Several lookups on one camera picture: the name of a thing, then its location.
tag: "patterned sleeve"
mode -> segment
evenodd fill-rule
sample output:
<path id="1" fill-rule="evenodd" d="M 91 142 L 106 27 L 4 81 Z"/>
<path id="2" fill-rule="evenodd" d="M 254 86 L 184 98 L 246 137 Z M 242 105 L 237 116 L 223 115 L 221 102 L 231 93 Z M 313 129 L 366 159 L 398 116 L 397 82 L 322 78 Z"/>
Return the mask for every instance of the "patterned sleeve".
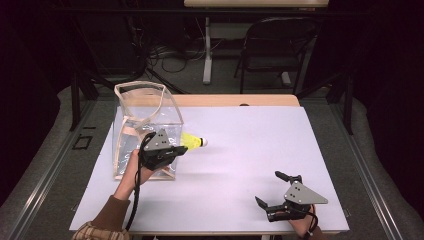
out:
<path id="1" fill-rule="evenodd" d="M 127 230 L 122 229 L 129 204 L 129 200 L 119 200 L 110 196 L 94 220 L 82 225 L 72 239 L 129 240 Z"/>
<path id="2" fill-rule="evenodd" d="M 78 229 L 72 237 L 73 240 L 129 240 L 127 230 L 121 232 L 110 231 L 95 227 L 91 222 L 87 222 Z"/>

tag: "black chair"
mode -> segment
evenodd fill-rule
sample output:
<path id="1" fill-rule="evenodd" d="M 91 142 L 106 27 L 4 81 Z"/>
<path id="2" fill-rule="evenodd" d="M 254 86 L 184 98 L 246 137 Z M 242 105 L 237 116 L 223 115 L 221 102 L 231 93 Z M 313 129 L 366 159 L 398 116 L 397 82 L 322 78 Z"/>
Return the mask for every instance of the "black chair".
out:
<path id="1" fill-rule="evenodd" d="M 308 43 L 318 34 L 319 23 L 309 18 L 266 18 L 246 33 L 234 77 L 241 68 L 240 94 L 247 72 L 297 72 L 296 91 Z"/>

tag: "table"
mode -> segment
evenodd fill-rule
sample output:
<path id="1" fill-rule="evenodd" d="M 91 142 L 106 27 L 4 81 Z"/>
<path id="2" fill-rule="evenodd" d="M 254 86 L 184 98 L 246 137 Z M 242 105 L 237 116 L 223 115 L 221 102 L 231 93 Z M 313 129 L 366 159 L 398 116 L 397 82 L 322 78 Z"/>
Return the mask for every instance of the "table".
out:
<path id="1" fill-rule="evenodd" d="M 184 6 L 197 8 L 325 8 L 328 0 L 184 0 Z M 246 24 L 231 26 L 229 30 L 224 30 L 223 34 L 235 33 L 233 38 L 243 38 L 247 30 Z M 206 57 L 203 71 L 203 84 L 211 83 L 212 54 L 211 54 L 211 23 L 209 17 L 205 22 L 205 42 Z"/>
<path id="2" fill-rule="evenodd" d="M 174 181 L 141 187 L 130 229 L 140 235 L 277 235 L 293 233 L 285 222 L 269 223 L 255 196 L 281 204 L 290 187 L 274 171 L 302 175 L 325 196 L 319 205 L 324 232 L 349 230 L 307 115 L 292 95 L 175 95 L 184 131 L 208 146 L 176 159 Z M 114 192 L 108 134 L 70 230 L 93 219 Z"/>

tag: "person's hand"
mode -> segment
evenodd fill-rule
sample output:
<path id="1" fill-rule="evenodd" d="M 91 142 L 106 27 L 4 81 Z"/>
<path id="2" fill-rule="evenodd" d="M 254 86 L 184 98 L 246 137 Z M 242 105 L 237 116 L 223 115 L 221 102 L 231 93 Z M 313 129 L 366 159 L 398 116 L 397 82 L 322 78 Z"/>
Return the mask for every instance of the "person's hand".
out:
<path id="1" fill-rule="evenodd" d="M 315 206 L 312 205 L 311 209 L 309 209 L 309 212 L 313 213 L 315 212 Z M 306 232 L 309 230 L 309 227 L 311 226 L 312 216 L 306 215 L 304 219 L 299 220 L 289 220 L 290 225 L 292 225 L 294 231 L 296 234 L 303 238 L 305 236 Z"/>
<path id="2" fill-rule="evenodd" d="M 122 176 L 121 182 L 113 195 L 115 198 L 120 200 L 127 200 L 131 195 L 135 187 L 135 175 L 138 170 L 138 149 L 131 152 L 130 159 L 128 160 L 127 168 L 125 169 L 124 175 Z M 141 180 L 140 184 L 145 183 L 155 171 L 149 170 L 145 167 L 140 169 Z"/>

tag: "white sheet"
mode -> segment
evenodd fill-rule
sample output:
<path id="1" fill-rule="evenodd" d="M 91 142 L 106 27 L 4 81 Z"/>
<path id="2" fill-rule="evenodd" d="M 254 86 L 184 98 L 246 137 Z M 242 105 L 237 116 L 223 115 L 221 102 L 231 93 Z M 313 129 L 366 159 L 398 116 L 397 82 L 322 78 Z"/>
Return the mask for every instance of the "white sheet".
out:
<path id="1" fill-rule="evenodd" d="M 323 231 L 349 227 L 305 110 L 302 107 L 181 107 L 183 130 L 208 146 L 176 159 L 175 181 L 141 187 L 131 231 L 141 234 L 277 234 L 285 221 L 269 223 L 255 196 L 282 204 L 290 184 L 275 171 L 302 175 L 303 183 L 328 199 L 317 205 Z M 113 194 L 111 131 L 70 226 L 92 220 Z"/>

